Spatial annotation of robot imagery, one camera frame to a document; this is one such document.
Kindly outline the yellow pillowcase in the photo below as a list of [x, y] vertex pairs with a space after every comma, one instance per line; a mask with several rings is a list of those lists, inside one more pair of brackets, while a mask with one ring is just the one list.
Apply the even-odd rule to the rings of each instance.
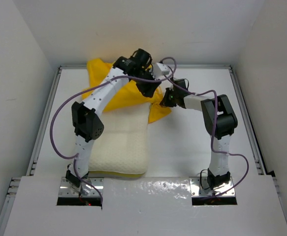
[[[103, 62], [99, 58], [88, 61], [87, 71], [90, 87], [98, 86], [107, 76], [111, 67], [111, 63]], [[107, 113], [116, 109], [149, 103], [148, 123], [153, 123], [171, 113], [171, 109], [169, 107], [163, 107], [160, 105], [162, 99], [163, 93], [161, 87], [158, 87], [154, 92], [153, 97], [149, 98], [143, 96], [139, 92], [135, 81], [130, 81], [117, 92], [103, 111]]]

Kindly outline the cream quilted pillow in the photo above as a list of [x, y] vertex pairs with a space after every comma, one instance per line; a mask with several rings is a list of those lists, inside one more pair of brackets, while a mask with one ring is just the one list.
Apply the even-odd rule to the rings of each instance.
[[105, 112], [104, 132], [95, 140], [89, 172], [140, 177], [148, 169], [148, 114], [145, 103]]

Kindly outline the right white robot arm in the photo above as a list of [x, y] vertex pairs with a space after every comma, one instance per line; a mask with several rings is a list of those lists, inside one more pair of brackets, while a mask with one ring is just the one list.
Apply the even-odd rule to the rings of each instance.
[[211, 137], [211, 160], [207, 169], [208, 188], [214, 188], [230, 181], [228, 167], [229, 143], [238, 120], [227, 95], [206, 97], [206, 93], [193, 94], [188, 90], [185, 79], [171, 80], [171, 87], [165, 90], [160, 105], [163, 107], [179, 106], [188, 110], [202, 112], [204, 125]]

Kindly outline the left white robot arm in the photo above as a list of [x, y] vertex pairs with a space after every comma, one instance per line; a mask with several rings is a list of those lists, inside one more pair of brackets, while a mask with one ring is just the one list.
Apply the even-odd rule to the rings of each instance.
[[143, 49], [135, 51], [131, 57], [119, 57], [112, 65], [107, 76], [90, 96], [71, 106], [75, 149], [77, 157], [66, 172], [66, 179], [81, 192], [87, 190], [85, 180], [89, 172], [89, 159], [96, 139], [104, 131], [100, 116], [117, 92], [133, 77], [137, 88], [145, 97], [152, 97], [160, 85], [159, 78], [170, 70], [162, 63], [151, 64], [152, 57]]

